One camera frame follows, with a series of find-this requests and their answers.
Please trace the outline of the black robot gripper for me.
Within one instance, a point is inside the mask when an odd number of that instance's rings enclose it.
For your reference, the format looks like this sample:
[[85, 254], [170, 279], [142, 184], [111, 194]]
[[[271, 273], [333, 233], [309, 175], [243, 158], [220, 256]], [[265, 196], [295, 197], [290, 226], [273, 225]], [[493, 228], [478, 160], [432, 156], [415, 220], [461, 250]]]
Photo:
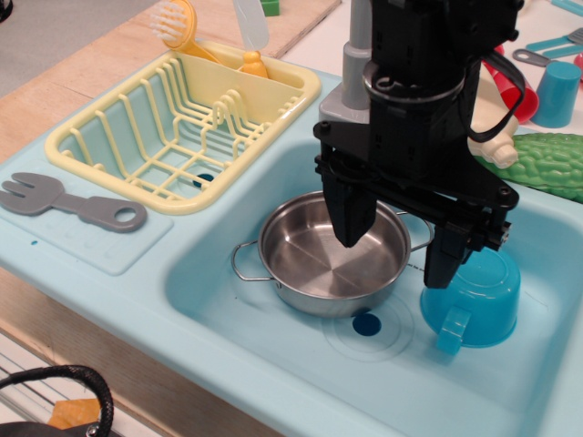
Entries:
[[441, 85], [406, 86], [377, 72], [364, 75], [369, 123], [320, 121], [315, 159], [333, 232], [353, 247], [372, 227], [377, 202], [435, 224], [426, 250], [424, 284], [446, 288], [471, 250], [499, 249], [510, 230], [507, 213], [518, 194], [483, 168], [469, 138], [486, 142], [493, 128], [471, 128], [480, 70]]

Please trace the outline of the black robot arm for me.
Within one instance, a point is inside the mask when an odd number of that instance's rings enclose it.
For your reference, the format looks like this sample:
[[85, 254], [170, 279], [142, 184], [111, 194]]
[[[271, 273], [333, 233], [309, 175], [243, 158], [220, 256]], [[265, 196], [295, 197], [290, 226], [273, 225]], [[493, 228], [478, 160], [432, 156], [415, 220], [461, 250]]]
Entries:
[[526, 81], [498, 52], [517, 38], [518, 1], [375, 1], [372, 56], [363, 71], [365, 124], [315, 125], [315, 159], [336, 238], [354, 246], [378, 202], [431, 222], [424, 283], [449, 285], [481, 249], [506, 240], [518, 194], [471, 154], [508, 123], [477, 132], [471, 121], [480, 69], [489, 64], [519, 91]]

